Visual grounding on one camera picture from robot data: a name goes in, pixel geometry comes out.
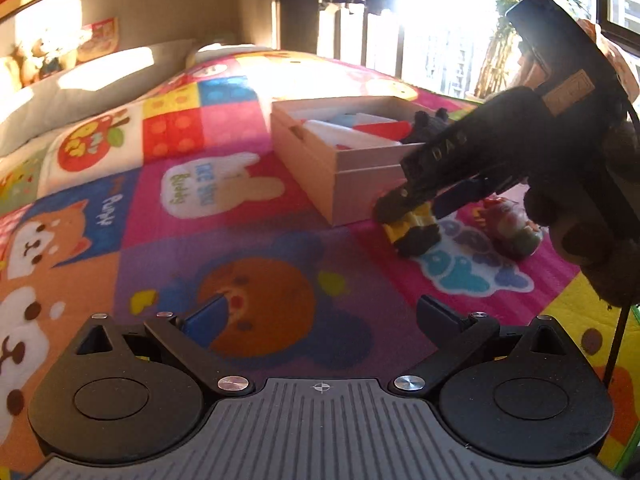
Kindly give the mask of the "black gloved right hand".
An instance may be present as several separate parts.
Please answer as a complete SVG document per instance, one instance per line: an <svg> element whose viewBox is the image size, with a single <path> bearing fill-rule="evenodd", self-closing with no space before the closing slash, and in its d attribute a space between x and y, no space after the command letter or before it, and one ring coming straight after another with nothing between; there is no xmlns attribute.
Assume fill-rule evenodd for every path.
<svg viewBox="0 0 640 480"><path fill-rule="evenodd" d="M638 211L639 136L632 123L610 130L603 151L610 175ZM549 229L555 251L580 266L600 299L619 308L639 301L639 243L616 238L584 190L533 184L524 207L530 220Z"/></svg>

